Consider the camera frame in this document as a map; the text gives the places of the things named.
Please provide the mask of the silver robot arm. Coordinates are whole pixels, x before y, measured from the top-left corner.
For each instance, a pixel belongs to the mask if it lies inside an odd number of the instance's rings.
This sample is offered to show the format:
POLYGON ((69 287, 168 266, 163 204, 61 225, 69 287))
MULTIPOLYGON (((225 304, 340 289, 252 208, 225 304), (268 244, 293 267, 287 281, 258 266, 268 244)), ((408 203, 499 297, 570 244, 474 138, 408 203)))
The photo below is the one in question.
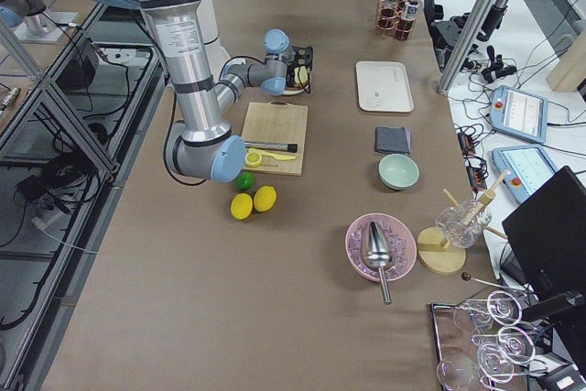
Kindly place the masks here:
POLYGON ((186 177, 234 180, 244 167, 246 147, 223 114, 247 87, 273 96, 283 93, 295 59, 288 35, 267 31, 263 62, 230 65, 215 80, 197 14, 202 0, 93 1, 139 11, 157 43, 183 116, 169 131, 168 167, 186 177))

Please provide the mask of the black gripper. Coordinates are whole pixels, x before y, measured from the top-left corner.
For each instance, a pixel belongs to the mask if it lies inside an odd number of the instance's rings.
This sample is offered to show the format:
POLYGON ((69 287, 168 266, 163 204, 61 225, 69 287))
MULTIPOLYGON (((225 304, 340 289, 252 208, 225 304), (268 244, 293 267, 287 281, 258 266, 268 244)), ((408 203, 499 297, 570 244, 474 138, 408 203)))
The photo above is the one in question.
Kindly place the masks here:
POLYGON ((298 88, 298 68, 289 67, 286 74, 286 87, 287 88, 298 88))

